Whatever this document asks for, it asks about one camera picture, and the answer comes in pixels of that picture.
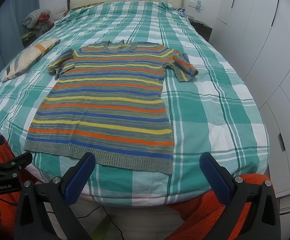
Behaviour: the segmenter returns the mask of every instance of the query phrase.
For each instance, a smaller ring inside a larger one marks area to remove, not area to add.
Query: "wire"
[[[113,222],[112,218],[109,216],[109,214],[107,213],[106,209],[104,206],[102,206],[102,208],[104,209],[106,215],[109,217],[110,221],[112,222],[113,225],[115,225],[115,227],[119,230],[119,232],[121,233],[121,237],[122,237],[122,240],[125,240],[124,236],[123,236],[123,232],[122,230],[120,230],[120,228]]]
[[[0,200],[3,201],[3,202],[5,202],[5,203],[7,203],[7,204],[12,205],[12,206],[17,206],[17,204],[15,204],[15,203],[11,203],[11,202],[8,202],[8,201],[6,201],[6,200],[4,200],[4,199],[2,199],[2,198],[0,198]]]
[[[95,209],[93,209],[88,215],[86,215],[86,216],[83,216],[83,217],[78,217],[77,219],[79,219],[79,218],[86,218],[86,217],[88,217],[90,214],[92,214],[96,209],[98,209],[98,208],[100,208],[101,207],[101,205],[99,205],[97,208],[95,208]]]

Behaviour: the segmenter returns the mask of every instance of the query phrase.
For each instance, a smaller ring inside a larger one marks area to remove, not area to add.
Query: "logo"
[[[11,184],[8,184],[8,185],[5,185],[5,186],[0,186],[0,189],[7,189],[7,188],[10,188],[12,187]]]

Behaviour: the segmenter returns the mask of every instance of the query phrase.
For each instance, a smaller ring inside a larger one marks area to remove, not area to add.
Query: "green and white checkered bedsheet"
[[[97,164],[81,197],[116,206],[153,206],[185,201],[209,189],[199,157],[211,152],[231,174],[264,173],[268,159],[265,127],[247,87],[228,62],[188,20],[167,3],[108,2],[71,11],[37,41],[60,38],[26,74],[0,82],[0,134],[15,155],[31,121],[56,81],[46,67],[66,48],[110,40],[149,41],[188,54],[199,74],[180,83],[166,70],[162,92],[174,133],[173,173],[133,171]],[[33,154],[28,170],[49,181],[77,159]]]

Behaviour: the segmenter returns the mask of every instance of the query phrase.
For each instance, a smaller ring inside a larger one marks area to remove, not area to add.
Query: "nightstand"
[[[195,31],[208,42],[213,29],[194,19],[189,19],[189,22],[194,27]]]

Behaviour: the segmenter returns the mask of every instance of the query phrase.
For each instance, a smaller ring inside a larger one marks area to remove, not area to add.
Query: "metal bolt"
[[[29,185],[31,185],[31,182],[29,180],[27,180],[25,183],[24,183],[24,187],[28,187]]]
[[[237,183],[242,183],[244,180],[242,179],[242,177],[237,176],[237,177],[235,177],[235,181]]]
[[[53,181],[53,183],[57,184],[57,183],[59,183],[61,181],[61,178],[60,177],[54,177],[52,181]]]
[[[269,180],[265,180],[265,185],[266,185],[267,187],[270,187],[270,186],[272,185],[272,183],[271,183]]]

